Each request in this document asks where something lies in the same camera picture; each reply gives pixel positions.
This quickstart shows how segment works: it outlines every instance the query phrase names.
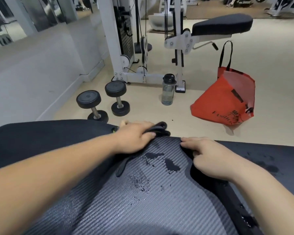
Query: black bottle lid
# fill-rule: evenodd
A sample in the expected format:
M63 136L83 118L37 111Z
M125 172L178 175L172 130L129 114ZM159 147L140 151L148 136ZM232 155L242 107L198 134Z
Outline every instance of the black bottle lid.
M175 76L172 73L168 73L163 77L165 84L176 84Z

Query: black padded seat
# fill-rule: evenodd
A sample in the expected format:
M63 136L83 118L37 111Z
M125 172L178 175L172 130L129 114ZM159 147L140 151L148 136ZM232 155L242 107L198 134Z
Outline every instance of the black padded seat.
M243 33L249 31L252 24L252 17L245 14L219 16L194 24L192 36Z

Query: person's left arm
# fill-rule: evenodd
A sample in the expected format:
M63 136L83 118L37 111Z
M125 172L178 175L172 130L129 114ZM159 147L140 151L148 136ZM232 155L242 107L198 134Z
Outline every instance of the person's left arm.
M22 233L109 156L144 148L150 122L122 122L114 133L46 152L0 169L0 235Z

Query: person's right arm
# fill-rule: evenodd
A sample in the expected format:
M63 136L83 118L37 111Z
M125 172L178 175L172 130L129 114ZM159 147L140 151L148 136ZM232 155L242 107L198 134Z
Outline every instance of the person's right arm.
M266 235L294 235L294 195L262 167L209 138L182 138L194 166L236 185Z

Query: hand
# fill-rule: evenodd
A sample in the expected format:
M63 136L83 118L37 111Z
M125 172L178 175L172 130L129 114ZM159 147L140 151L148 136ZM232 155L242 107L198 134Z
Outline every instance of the hand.
M119 130L114 133L117 142L116 153L135 153L143 149L150 140L156 137L155 133L144 133L153 125L147 121L135 121L134 123L122 121Z
M234 173L252 164L210 138L181 138L181 146L194 150L194 166L207 176L233 180Z

